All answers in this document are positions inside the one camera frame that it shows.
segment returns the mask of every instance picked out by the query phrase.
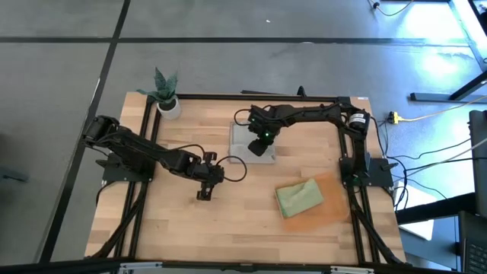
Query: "yellow cable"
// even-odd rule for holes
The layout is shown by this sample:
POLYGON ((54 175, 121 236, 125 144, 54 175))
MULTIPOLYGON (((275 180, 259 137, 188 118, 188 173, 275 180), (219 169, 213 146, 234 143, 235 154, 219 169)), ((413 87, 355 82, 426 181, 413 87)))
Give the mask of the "yellow cable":
POLYGON ((405 122, 414 122, 414 121, 418 121, 418 120, 421 120, 421 119, 424 119, 424 118, 429 118, 429 117, 431 117, 431 116, 435 116, 435 115, 438 115, 438 114, 441 114, 441 113, 445 113, 445 112, 447 112, 448 110, 455 110, 455 109, 457 109, 457 108, 459 108, 459 107, 465 107, 466 105, 473 104, 473 103, 475 103, 476 101, 479 101, 479 100, 484 99, 484 98, 487 98, 487 95, 486 95, 486 96, 482 96, 482 97, 480 97, 480 98, 478 98, 478 99, 475 99, 475 100, 473 100, 473 101, 470 101, 470 102, 468 102, 468 103, 464 103, 464 104, 461 104, 461 105, 459 105, 459 106, 451 107, 451 108, 446 109, 446 110, 441 110, 441 111, 438 111, 438 112, 435 112, 435 113, 432 113, 432 114, 428 114, 428 115, 424 115, 424 116, 420 116, 420 117, 416 117, 416 118, 412 118, 412 119, 404 119, 404 118, 402 118, 401 116, 398 116, 398 117, 397 117, 397 120, 398 120, 398 121, 405 121, 405 122))
MULTIPOLYGON (((374 7, 374 4, 375 2, 373 0, 368 0, 370 3, 371 3, 371 6, 372 8, 374 7)), ((401 11, 404 11, 407 7, 409 7, 409 5, 411 5, 412 3, 414 2, 414 0, 411 0, 406 6, 404 6, 404 8, 401 8, 400 10, 398 10, 398 12, 394 12, 393 14, 387 14, 385 13, 381 8, 380 6, 377 6, 376 9, 379 10, 381 12, 381 14, 384 14, 386 16, 394 16, 398 13, 400 13, 401 11)))

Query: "black table leg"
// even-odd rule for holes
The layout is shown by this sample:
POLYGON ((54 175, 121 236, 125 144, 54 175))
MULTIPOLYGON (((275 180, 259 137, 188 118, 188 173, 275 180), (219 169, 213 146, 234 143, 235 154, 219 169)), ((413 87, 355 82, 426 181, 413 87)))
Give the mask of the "black table leg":
POLYGON ((397 223, 403 225, 417 221, 427 221, 456 215, 460 211, 476 214, 475 201, 475 193, 468 193, 426 205, 413 206, 396 212, 397 223))
MULTIPOLYGON (((487 71, 477 76, 472 81, 465 84, 458 91, 450 94, 428 94, 428 93, 411 93, 411 100, 423 102, 450 102, 466 103, 482 97, 482 95, 471 95, 483 85, 487 84, 487 71)), ((476 103, 487 104, 487 98, 478 100, 476 103)))

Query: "green leaves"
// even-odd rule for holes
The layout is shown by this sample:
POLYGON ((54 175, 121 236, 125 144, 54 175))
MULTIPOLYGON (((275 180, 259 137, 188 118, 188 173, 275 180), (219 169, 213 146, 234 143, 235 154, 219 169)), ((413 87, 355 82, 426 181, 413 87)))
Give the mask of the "green leaves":
POLYGON ((168 91, 174 92, 176 91, 176 85, 177 85, 177 73, 174 73, 169 79, 167 79, 166 82, 166 89, 168 91))
POLYGON ((158 91, 162 91, 166 87, 166 78, 162 75, 161 71, 159 71, 159 68, 155 68, 155 87, 157 88, 158 91))
POLYGON ((159 69, 156 67, 154 80, 157 91, 143 91, 141 89, 138 89, 137 92, 139 92, 140 94, 152 96, 153 98, 155 98, 155 100, 161 103, 171 102, 176 95, 177 73, 171 75, 166 80, 161 71, 159 71, 159 69))

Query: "white plant pot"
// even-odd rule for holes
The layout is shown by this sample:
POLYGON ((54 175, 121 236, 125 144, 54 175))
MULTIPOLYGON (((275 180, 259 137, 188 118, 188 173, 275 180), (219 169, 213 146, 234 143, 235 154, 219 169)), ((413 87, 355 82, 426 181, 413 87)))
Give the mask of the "white plant pot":
POLYGON ((180 101, 177 98, 175 98, 174 100, 176 100, 176 105, 171 110, 162 110, 158 103, 158 110, 163 118, 176 119, 181 115, 180 101))

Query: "green sponge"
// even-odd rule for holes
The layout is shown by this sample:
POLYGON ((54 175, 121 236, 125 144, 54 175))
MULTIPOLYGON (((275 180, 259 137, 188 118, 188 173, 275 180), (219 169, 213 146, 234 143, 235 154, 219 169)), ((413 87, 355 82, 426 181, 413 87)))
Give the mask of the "green sponge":
POLYGON ((282 216, 289 218, 323 202, 320 188, 314 179, 286 186, 275 191, 282 216))

